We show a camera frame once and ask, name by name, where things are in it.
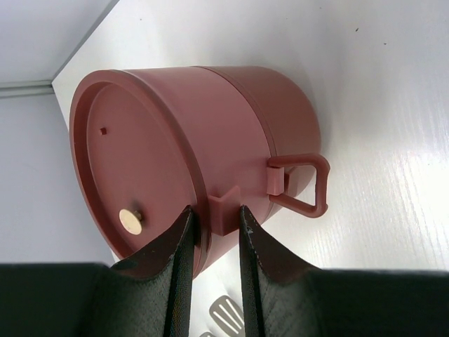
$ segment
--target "pot lid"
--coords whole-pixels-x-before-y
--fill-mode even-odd
[[[84,199],[117,256],[142,248],[192,205],[201,222],[198,274],[210,241],[206,188],[185,134],[156,94],[126,72],[89,74],[74,95],[70,138]]]

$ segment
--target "beige knob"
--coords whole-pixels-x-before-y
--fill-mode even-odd
[[[139,235],[142,232],[142,216],[139,212],[122,209],[119,212],[119,218],[121,224],[129,233]]]

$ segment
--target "pot handle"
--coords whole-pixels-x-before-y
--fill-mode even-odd
[[[292,211],[309,218],[318,218],[328,210],[328,205],[326,203],[326,193],[330,165],[326,158],[317,153],[307,153],[272,157],[268,159],[268,166],[271,168],[283,169],[285,167],[305,165],[312,165],[316,169],[315,205],[297,200],[284,193],[278,195],[270,194],[269,199],[275,204],[286,207],[287,209],[291,209]]]

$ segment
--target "pot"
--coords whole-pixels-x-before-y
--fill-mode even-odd
[[[70,114],[74,166],[104,238],[125,258],[186,205],[199,216],[194,276],[238,242],[239,208],[263,223],[282,206],[327,209],[328,162],[304,93],[263,67],[101,70]],[[294,199],[316,175],[316,204]]]

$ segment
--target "gray spatula head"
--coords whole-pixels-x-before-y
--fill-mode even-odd
[[[245,336],[243,311],[229,296],[222,296],[212,303],[209,314],[228,336]]]

